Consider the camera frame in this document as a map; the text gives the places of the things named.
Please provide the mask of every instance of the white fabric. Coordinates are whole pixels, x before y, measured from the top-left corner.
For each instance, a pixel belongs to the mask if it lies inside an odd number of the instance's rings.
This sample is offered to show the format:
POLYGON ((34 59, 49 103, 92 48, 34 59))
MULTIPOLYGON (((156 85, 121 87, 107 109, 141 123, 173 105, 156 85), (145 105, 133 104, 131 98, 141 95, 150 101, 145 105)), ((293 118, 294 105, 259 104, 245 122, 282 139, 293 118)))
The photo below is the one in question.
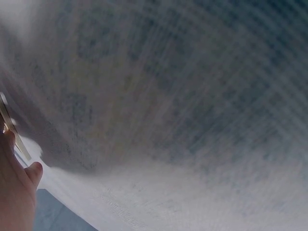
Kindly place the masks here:
POLYGON ((0 90, 100 231, 308 227, 307 4, 1 0, 0 90))

